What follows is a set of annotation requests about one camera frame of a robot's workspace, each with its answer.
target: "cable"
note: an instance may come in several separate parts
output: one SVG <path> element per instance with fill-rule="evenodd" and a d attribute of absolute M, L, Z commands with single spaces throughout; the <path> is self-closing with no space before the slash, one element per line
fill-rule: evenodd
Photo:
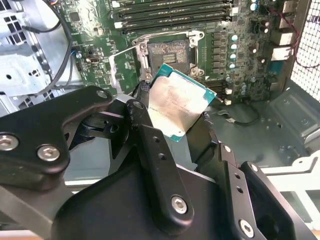
<path fill-rule="evenodd" d="M 290 28 L 293 29 L 294 34 L 295 34 L 295 41 L 294 41 L 294 44 L 293 44 L 293 57 L 294 57 L 294 60 L 295 60 L 296 64 L 298 64 L 300 67 L 303 67 L 305 69 L 315 69 L 315 68 L 320 67 L 320 63 L 318 63 L 316 65 L 313 65 L 313 66 L 305 66 L 305 65 L 302 65 L 300 62 L 298 62 L 297 54 L 298 54 L 298 48 L 299 48 L 299 44 L 298 43 L 299 43 L 299 39 L 301 37 L 300 33 L 298 32 L 296 27 L 291 22 L 289 22 L 281 12 L 278 12 L 278 11 L 272 9 L 272 8 L 270 8 L 270 12 L 273 13 L 273 14 L 279 15 L 280 18 L 282 18 L 286 22 L 286 24 L 288 24 L 288 26 L 290 26 Z"/>
<path fill-rule="evenodd" d="M 26 30 L 26 31 L 29 31 L 31 33 L 34 33 L 34 34 L 43 34 L 43 33 L 50 33 L 50 32 L 53 32 L 54 30 L 56 30 L 57 28 L 59 28 L 61 25 L 61 22 L 58 21 L 57 24 L 50 28 L 50 29 L 47 29 L 47 30 L 40 30 L 40 29 L 37 29 L 35 27 L 32 27 L 32 26 L 22 26 L 22 29 Z"/>
<path fill-rule="evenodd" d="M 43 0 L 43 2 L 53 11 L 53 13 L 59 19 L 59 21 L 60 21 L 60 23 L 62 25 L 62 28 L 64 30 L 64 33 L 66 35 L 66 38 L 68 40 L 68 46 L 66 48 L 66 52 L 65 52 L 64 58 L 62 60 L 61 66 L 59 67 L 56 75 L 54 77 L 52 77 L 51 74 L 49 74 L 51 82 L 43 90 L 38 92 L 36 95 L 44 94 L 44 93 L 48 92 L 49 90 L 53 89 L 53 87 L 56 85 L 56 83 L 59 81 L 59 79 L 61 78 L 62 74 L 66 70 L 66 66 L 68 64 L 68 60 L 69 60 L 69 57 L 71 55 L 71 49 L 72 49 L 72 35 L 71 35 L 71 31 L 70 31 L 66 21 L 59 14 L 59 12 L 50 4 L 50 2 L 48 2 L 47 0 Z"/>
<path fill-rule="evenodd" d="M 217 114 L 220 116 L 223 116 L 227 122 L 236 124 L 239 126 L 243 126 L 243 127 L 250 126 L 260 119 L 260 113 L 254 106 L 251 105 L 249 101 L 244 101 L 242 103 L 247 105 L 255 113 L 255 117 L 251 121 L 248 121 L 248 122 L 237 121 L 226 110 L 222 109 L 221 107 L 218 107 L 218 106 L 212 106 L 212 107 L 219 110 Z"/>

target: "green circuit board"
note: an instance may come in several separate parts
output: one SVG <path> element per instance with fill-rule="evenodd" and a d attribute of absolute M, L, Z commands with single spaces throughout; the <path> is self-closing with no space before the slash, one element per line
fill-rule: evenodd
<path fill-rule="evenodd" d="M 277 16 L 261 11 L 276 8 L 273 1 L 59 0 L 56 7 L 70 25 L 86 86 L 129 94 L 162 63 L 223 98 L 232 89 L 233 103 L 268 99 L 276 81 L 268 47 Z"/>

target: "capacitor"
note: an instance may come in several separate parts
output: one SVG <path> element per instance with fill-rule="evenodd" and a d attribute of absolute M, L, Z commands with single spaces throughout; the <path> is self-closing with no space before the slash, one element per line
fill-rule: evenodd
<path fill-rule="evenodd" d="M 232 50 L 236 50 L 236 49 L 238 48 L 238 46 L 237 46 L 237 44 L 231 44 L 231 45 L 230 45 L 230 48 L 231 48 Z"/>
<path fill-rule="evenodd" d="M 229 63 L 229 69 L 234 69 L 235 67 L 236 65 L 233 62 Z"/>
<path fill-rule="evenodd" d="M 260 22 L 260 24 L 261 24 L 262 26 L 266 27 L 266 28 L 270 26 L 270 22 L 267 21 L 267 20 L 262 20 L 262 21 Z"/>
<path fill-rule="evenodd" d="M 251 54 L 255 54 L 257 52 L 257 48 L 255 46 L 250 46 L 249 51 Z"/>
<path fill-rule="evenodd" d="M 229 77 L 229 75 L 226 76 L 225 81 L 227 83 L 232 83 L 232 79 L 231 79 L 231 77 Z"/>
<path fill-rule="evenodd" d="M 257 8 L 258 8 L 258 5 L 257 5 L 256 3 L 252 3 L 252 4 L 250 5 L 250 10 L 251 10 L 251 11 L 255 11 L 255 10 L 257 10 Z"/>
<path fill-rule="evenodd" d="M 264 64 L 266 62 L 266 59 L 264 57 L 258 57 L 258 61 L 261 63 L 261 64 Z"/>
<path fill-rule="evenodd" d="M 237 57 L 237 55 L 235 53 L 230 54 L 230 59 L 231 60 L 235 60 Z"/>
<path fill-rule="evenodd" d="M 231 36 L 231 40 L 234 41 L 234 42 L 237 41 L 238 40 L 238 35 L 236 35 L 236 34 L 232 35 Z"/>
<path fill-rule="evenodd" d="M 244 82 L 240 85 L 240 87 L 243 91 L 246 91 L 248 89 L 247 85 Z"/>
<path fill-rule="evenodd" d="M 260 31 L 263 32 L 263 33 L 265 33 L 265 34 L 267 34 L 267 33 L 269 32 L 269 29 L 266 28 L 265 26 L 261 26 L 261 27 L 260 27 Z"/>

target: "silver screw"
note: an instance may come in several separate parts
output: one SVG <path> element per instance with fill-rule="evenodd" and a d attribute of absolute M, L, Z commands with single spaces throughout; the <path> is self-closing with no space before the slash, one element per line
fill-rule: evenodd
<path fill-rule="evenodd" d="M 250 167 L 252 168 L 253 171 L 258 172 L 258 168 L 254 164 L 250 164 Z"/>
<path fill-rule="evenodd" d="M 11 151 L 18 147 L 19 141 L 12 135 L 0 135 L 0 151 Z"/>
<path fill-rule="evenodd" d="M 226 81 L 227 83 L 232 83 L 232 79 L 231 79 L 231 77 L 229 77 L 229 76 L 227 76 L 227 77 L 225 78 L 225 81 Z"/>
<path fill-rule="evenodd" d="M 107 94 L 104 91 L 98 90 L 98 91 L 96 91 L 96 94 L 98 94 L 98 96 L 100 98 L 103 98 L 103 99 L 107 99 L 108 98 Z"/>
<path fill-rule="evenodd" d="M 54 146 L 45 145 L 38 149 L 37 155 L 42 160 L 52 162 L 57 160 L 60 157 L 60 152 Z"/>
<path fill-rule="evenodd" d="M 308 119 L 303 119 L 301 121 L 302 125 L 307 125 L 309 123 Z"/>
<path fill-rule="evenodd" d="M 76 54 L 75 54 L 75 57 L 76 57 L 77 59 L 82 58 L 81 52 L 77 51 Z"/>
<path fill-rule="evenodd" d="M 171 204 L 173 209 L 178 213 L 178 214 L 185 214 L 187 212 L 187 204 L 185 200 L 183 200 L 179 196 L 174 196 L 171 199 Z"/>
<path fill-rule="evenodd" d="M 150 73 L 147 73 L 145 75 L 145 79 L 150 80 L 152 78 L 152 75 Z"/>
<path fill-rule="evenodd" d="M 253 238 L 255 235 L 254 229 L 252 228 L 252 226 L 246 221 L 241 219 L 239 221 L 239 225 L 241 230 L 243 231 L 243 233 L 248 237 L 248 238 Z"/>
<path fill-rule="evenodd" d="M 224 147 L 224 149 L 225 149 L 228 153 L 231 153 L 230 147 L 228 147 L 227 145 L 224 145 L 223 147 Z"/>
<path fill-rule="evenodd" d="M 143 43 L 143 44 L 140 45 L 140 48 L 141 48 L 142 50 L 143 50 L 143 49 L 147 49 L 147 45 Z"/>

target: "white plastic part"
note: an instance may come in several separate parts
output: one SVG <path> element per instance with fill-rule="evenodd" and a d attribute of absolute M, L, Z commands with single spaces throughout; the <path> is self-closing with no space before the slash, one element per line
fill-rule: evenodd
<path fill-rule="evenodd" d="M 114 23 L 114 28 L 115 29 L 122 29 L 123 22 L 122 21 L 117 21 Z"/>
<path fill-rule="evenodd" d="M 120 3 L 118 3 L 117 1 L 112 1 L 112 7 L 113 8 L 120 8 Z"/>
<path fill-rule="evenodd" d="M 228 105 L 231 105 L 231 104 L 232 104 L 232 101 L 229 100 L 229 99 L 225 99 L 225 100 L 224 100 L 224 104 L 227 105 L 227 106 L 228 106 Z"/>
<path fill-rule="evenodd" d="M 225 89 L 225 94 L 227 94 L 227 95 L 232 94 L 232 89 L 226 88 Z"/>

